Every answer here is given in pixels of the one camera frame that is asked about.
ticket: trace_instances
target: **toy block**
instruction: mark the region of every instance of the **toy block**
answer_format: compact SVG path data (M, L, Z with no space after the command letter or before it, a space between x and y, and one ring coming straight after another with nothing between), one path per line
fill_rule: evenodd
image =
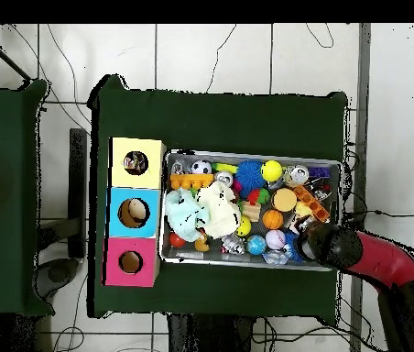
M206 188L213 182L213 174L171 174L171 189L177 190L180 187L186 190Z
M308 173L310 174L310 178L329 178L331 177L331 173L329 168L308 168Z
M155 238L109 237L102 284L153 287L159 271Z
M110 186L161 189L165 146L160 140L110 137Z
M111 188L109 237L156 237L160 191Z
M293 192L297 195L299 200L302 200L305 205L307 205L312 211L314 216L324 222L326 221L330 214L326 211L320 203L308 192L303 186L297 186L293 189Z

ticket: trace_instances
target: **yellow ball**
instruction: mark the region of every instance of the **yellow ball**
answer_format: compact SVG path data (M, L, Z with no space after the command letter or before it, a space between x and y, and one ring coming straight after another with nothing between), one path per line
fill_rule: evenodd
M246 216L241 216L240 226L236 228L236 234L239 237L245 237L251 232L251 221Z
M303 201L297 201L297 205L295 206L295 213L298 217L304 217L307 215L313 216L313 211L309 208L309 206L305 205Z
M278 180L282 176L282 166L276 160L268 160L261 166L261 175L267 182Z

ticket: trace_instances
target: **blue spiky ball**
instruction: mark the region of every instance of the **blue spiky ball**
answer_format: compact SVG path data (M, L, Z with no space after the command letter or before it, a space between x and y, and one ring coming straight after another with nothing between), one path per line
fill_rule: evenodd
M241 184L241 198L247 198L251 191L266 185L266 180L261 175L261 165L260 160L245 160L238 165L234 177Z

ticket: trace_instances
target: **orange toy block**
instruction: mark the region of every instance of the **orange toy block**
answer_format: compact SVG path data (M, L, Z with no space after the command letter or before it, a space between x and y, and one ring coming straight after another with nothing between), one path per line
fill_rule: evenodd
M180 187L183 189L206 188L213 182L213 174L171 174L169 176L171 181L171 189L177 190Z
M320 203L308 192L302 185L297 186L293 189L293 192L297 195L299 200L302 200L312 211L315 217L325 222L329 218L329 212L326 211Z

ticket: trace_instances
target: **blue box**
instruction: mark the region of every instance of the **blue box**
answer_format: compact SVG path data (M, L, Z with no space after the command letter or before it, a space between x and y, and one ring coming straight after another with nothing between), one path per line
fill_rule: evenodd
M119 219L119 208L123 202L128 199L139 199L147 205L146 210L148 209L148 218L141 226L128 227ZM112 187L111 204L109 206L109 236L155 237L159 219L159 201L160 191L158 190Z

